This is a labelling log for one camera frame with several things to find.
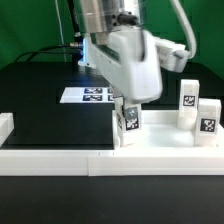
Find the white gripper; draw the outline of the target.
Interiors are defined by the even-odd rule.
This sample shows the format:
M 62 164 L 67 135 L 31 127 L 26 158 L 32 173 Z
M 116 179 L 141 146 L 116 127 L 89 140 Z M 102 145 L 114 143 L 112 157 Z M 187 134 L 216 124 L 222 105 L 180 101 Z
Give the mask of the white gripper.
M 96 69 L 130 103 L 141 104 L 157 100 L 162 93 L 161 70 L 152 34 L 122 26 L 108 35 L 106 46 L 93 45 Z M 138 121 L 136 106 L 125 108 L 124 118 L 131 124 Z

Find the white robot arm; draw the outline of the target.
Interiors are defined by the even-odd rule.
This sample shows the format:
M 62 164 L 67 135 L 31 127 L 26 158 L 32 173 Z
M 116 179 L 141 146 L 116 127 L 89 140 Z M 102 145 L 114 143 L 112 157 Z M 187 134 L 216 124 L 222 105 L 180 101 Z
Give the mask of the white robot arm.
M 161 71 L 152 34 L 125 7 L 124 0 L 78 0 L 85 33 L 94 51 L 93 63 L 121 97 L 127 120 L 140 115 L 140 105 L 162 93 Z

